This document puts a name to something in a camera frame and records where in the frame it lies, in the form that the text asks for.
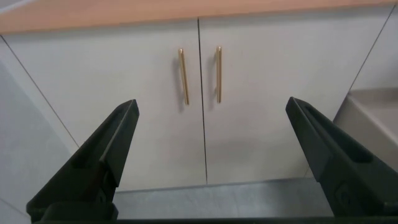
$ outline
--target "gold handle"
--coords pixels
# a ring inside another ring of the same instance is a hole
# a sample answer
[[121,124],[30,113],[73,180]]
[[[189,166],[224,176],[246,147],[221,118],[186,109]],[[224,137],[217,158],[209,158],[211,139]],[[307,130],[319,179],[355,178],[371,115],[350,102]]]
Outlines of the gold handle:
[[178,57],[180,58],[180,70],[181,70],[182,88],[184,90],[184,96],[185,96],[185,104],[189,105],[187,71],[185,69],[185,57],[183,49],[178,50]]
[[217,61],[217,103],[221,103],[221,47],[216,49]]

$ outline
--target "cabinet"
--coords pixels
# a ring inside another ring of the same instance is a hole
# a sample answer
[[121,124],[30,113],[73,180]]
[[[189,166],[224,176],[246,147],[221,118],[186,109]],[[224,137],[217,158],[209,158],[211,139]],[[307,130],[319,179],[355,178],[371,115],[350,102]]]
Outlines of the cabinet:
[[395,7],[351,90],[398,87],[398,9]]
[[[137,99],[141,115],[122,190],[225,184],[305,175],[308,164],[285,114],[287,100],[303,99],[333,119],[391,9],[4,38],[78,145],[118,104]],[[217,46],[221,103],[215,91]]]
[[391,8],[200,19],[208,183],[303,177],[287,100],[333,119]]
[[137,100],[122,190],[206,184],[196,20],[4,38],[79,146],[118,104]]

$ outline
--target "gray floor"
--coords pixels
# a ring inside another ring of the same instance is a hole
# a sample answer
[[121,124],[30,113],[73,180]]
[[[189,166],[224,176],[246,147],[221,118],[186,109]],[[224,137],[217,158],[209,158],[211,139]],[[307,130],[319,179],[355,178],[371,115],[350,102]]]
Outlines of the gray floor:
[[333,216],[322,188],[309,178],[119,192],[113,202],[119,219]]

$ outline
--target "countertop edge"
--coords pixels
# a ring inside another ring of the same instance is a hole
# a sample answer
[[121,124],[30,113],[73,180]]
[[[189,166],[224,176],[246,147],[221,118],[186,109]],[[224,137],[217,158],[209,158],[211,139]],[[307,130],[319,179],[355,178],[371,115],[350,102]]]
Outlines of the countertop edge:
[[396,0],[36,0],[0,14],[0,34],[395,3]]

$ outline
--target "cabinet door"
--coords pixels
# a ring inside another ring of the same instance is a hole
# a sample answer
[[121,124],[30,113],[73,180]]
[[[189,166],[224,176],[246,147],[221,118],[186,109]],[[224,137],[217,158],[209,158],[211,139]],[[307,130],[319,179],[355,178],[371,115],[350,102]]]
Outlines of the cabinet door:
[[206,184],[196,21],[4,37],[79,146],[117,105],[137,100],[122,190]]
[[333,119],[391,9],[200,19],[208,183],[303,177],[289,97]]

